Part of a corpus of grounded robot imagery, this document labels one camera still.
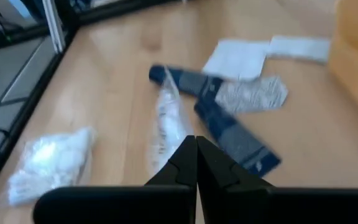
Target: plastic wrap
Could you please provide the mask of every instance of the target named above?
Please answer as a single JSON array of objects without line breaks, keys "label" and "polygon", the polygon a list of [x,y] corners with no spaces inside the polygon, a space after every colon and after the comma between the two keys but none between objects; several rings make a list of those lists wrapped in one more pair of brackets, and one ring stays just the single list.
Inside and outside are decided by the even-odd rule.
[{"label": "plastic wrap", "polygon": [[166,78],[156,105],[152,144],[148,153],[148,170],[151,176],[167,163],[187,135],[193,135],[178,88],[166,68],[165,73]]},{"label": "plastic wrap", "polygon": [[10,206],[33,202],[59,187],[85,184],[91,173],[92,128],[54,134],[25,145],[3,196]]}]

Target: wooden table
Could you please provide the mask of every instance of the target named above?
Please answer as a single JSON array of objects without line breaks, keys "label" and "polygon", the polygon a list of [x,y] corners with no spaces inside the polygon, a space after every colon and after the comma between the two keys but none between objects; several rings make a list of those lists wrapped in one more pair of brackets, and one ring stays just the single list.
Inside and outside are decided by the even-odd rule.
[{"label": "wooden table", "polygon": [[[329,37],[333,0],[197,0],[172,3],[82,28],[0,175],[0,195],[26,141],[93,126],[91,185],[141,185],[158,87],[157,63],[200,70],[218,39],[266,40],[275,34]],[[358,107],[311,62],[269,60],[289,89],[280,110],[239,119],[282,158],[265,179],[277,186],[358,187]],[[195,133],[208,136],[183,96]],[[31,223],[32,207],[0,208],[0,223]],[[202,223],[198,206],[197,222]]]}]

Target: clear plastic bag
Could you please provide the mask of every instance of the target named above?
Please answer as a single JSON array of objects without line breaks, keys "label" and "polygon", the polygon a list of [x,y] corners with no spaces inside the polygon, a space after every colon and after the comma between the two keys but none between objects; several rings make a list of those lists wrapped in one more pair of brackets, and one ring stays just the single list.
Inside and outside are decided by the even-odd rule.
[{"label": "clear plastic bag", "polygon": [[7,183],[4,200],[10,206],[37,200],[59,187],[85,184],[91,174],[92,128],[54,134],[28,142]]},{"label": "clear plastic bag", "polygon": [[148,153],[150,176],[160,171],[187,135],[194,133],[172,75],[167,68],[165,73],[166,78],[156,105],[157,114]]}]

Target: plastic bag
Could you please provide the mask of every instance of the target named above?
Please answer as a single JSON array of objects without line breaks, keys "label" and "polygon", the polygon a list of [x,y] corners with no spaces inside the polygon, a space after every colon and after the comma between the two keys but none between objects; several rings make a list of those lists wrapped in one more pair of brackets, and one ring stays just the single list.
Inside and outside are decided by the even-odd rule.
[{"label": "plastic bag", "polygon": [[155,175],[167,163],[187,135],[193,135],[190,120],[180,99],[172,74],[165,67],[149,150],[149,174]]},{"label": "plastic bag", "polygon": [[96,135],[92,128],[54,134],[28,142],[7,183],[10,206],[33,202],[59,187],[84,184],[90,178],[91,148]]}]

